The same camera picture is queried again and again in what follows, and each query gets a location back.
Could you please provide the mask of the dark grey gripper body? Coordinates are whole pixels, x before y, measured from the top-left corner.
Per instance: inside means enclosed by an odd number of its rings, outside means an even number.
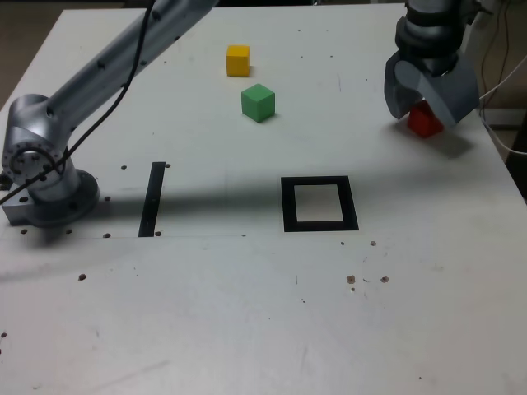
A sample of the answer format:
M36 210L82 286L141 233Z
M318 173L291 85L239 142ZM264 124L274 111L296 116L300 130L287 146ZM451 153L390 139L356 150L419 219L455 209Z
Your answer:
M413 56L411 63L423 75L432 77L442 76L448 74L456 66L457 53L449 53L434 58Z

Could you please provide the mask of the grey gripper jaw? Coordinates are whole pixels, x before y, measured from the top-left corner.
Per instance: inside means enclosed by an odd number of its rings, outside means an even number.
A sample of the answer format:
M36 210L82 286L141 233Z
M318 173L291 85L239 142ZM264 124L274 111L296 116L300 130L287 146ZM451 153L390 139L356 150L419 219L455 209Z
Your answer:
M456 126L479 104L476 73L463 54L440 76L424 73L420 77L419 92L444 126Z
M415 57L397 51L385 64L385 102L391 115L401 119L423 98L425 74Z

